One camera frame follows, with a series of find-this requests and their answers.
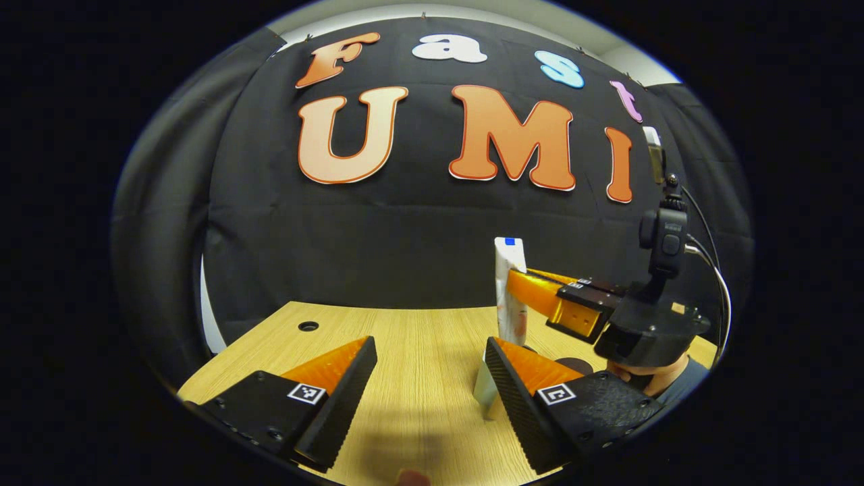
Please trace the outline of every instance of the black cable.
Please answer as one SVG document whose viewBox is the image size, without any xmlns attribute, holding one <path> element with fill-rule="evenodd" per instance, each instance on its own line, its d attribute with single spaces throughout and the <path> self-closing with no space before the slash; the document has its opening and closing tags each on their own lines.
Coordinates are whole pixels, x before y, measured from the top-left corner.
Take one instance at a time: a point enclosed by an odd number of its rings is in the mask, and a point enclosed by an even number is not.
<svg viewBox="0 0 864 486">
<path fill-rule="evenodd" d="M 690 195 L 690 191 L 687 190 L 681 185 L 681 190 L 684 192 L 684 195 L 687 196 L 687 199 L 690 199 L 690 202 L 693 203 L 693 207 L 696 208 L 696 212 L 699 214 L 699 218 L 702 219 L 702 224 L 705 226 L 705 233 L 708 234 L 708 241 L 711 243 L 711 248 L 714 249 L 714 263 L 717 268 L 720 268 L 720 256 L 717 254 L 717 245 L 714 243 L 714 238 L 711 236 L 711 230 L 708 228 L 708 221 L 705 219 L 705 214 L 702 213 L 702 210 L 699 208 L 699 205 L 696 203 L 696 200 L 693 199 L 693 196 Z"/>
<path fill-rule="evenodd" d="M 705 255 L 705 259 L 711 264 L 711 266 L 713 266 L 714 268 L 720 268 L 719 266 L 715 265 L 715 262 L 711 259 L 711 255 L 705 249 L 705 246 L 700 243 L 699 240 L 694 238 L 692 234 L 687 233 L 687 241 L 696 245 L 696 248 L 699 248 L 699 251 Z M 723 345 L 723 324 L 726 322 L 726 300 L 723 297 L 721 297 L 720 299 L 720 309 L 720 321 L 717 323 L 717 354 L 715 357 L 715 365 L 717 363 L 716 358 L 720 357 L 720 354 L 722 353 L 721 346 Z"/>
</svg>

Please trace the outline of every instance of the black mount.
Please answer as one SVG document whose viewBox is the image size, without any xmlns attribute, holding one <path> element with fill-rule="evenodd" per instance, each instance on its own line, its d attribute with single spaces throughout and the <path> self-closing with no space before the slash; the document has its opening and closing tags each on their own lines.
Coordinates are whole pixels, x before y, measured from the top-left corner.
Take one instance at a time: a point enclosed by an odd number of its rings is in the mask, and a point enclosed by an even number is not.
<svg viewBox="0 0 864 486">
<path fill-rule="evenodd" d="M 665 178 L 663 192 L 659 208 L 639 223 L 639 246 L 651 249 L 651 281 L 630 286 L 594 346 L 597 355 L 627 366 L 669 366 L 711 325 L 696 307 L 664 295 L 666 280 L 681 271 L 687 204 L 675 174 Z"/>
</svg>

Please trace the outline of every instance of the wooden table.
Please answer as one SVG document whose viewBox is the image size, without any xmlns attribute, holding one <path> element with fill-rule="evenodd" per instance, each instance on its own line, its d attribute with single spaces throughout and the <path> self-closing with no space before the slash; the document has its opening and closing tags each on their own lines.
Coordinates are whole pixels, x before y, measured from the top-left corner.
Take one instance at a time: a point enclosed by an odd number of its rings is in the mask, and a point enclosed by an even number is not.
<svg viewBox="0 0 864 486">
<path fill-rule="evenodd" d="M 304 321 L 320 327 L 301 331 Z M 551 359 L 571 356 L 594 371 L 606 367 L 590 345 L 545 322 L 529 310 L 525 344 Z M 204 403 L 253 371 L 281 374 L 367 335 L 375 337 L 378 365 L 336 464 L 327 474 L 310 472 L 361 486 L 391 485 L 400 468 L 424 472 L 435 486 L 506 486 L 541 477 L 509 421 L 483 420 L 472 396 L 486 339 L 498 335 L 494 307 L 384 310 L 291 302 L 208 362 L 178 395 Z M 709 367 L 715 350 L 697 337 L 689 353 Z"/>
</svg>

